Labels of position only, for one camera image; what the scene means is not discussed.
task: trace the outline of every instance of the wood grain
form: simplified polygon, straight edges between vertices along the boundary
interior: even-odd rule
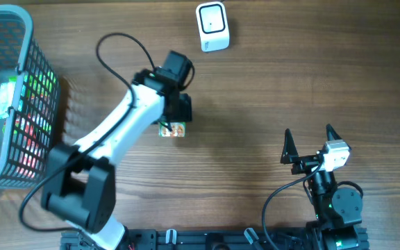
[[[102,35],[134,35],[157,65],[173,49],[196,66],[187,137],[146,130],[117,170],[117,218],[130,228],[260,227],[269,193],[297,178],[279,163],[284,130],[292,129],[300,154],[314,153],[331,123],[353,147],[336,178],[364,188],[372,249],[400,249],[400,2],[229,1],[231,45],[214,53],[200,50],[199,3],[25,6],[68,89],[67,143],[94,129],[126,92],[95,58]],[[126,78],[149,67],[125,39],[106,41],[101,53]],[[25,194],[0,191],[0,249],[57,249],[59,234],[19,225]],[[38,199],[29,220],[61,224]],[[280,193],[267,215],[270,226],[313,217],[299,186]]]

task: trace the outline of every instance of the gray plastic basket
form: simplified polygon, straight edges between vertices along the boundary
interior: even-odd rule
[[[18,6],[0,6],[0,88],[15,86],[8,118],[0,119],[0,188],[27,188],[43,179],[60,86],[33,39],[33,21]]]

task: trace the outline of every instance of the item in basket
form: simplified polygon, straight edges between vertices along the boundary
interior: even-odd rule
[[[160,123],[160,137],[185,137],[186,132],[186,123],[184,122],[173,122],[171,123],[172,131],[167,129],[168,125],[166,122]]]
[[[16,77],[10,77],[7,83],[2,83],[0,86],[0,119],[8,117],[7,109],[12,104],[15,86]]]

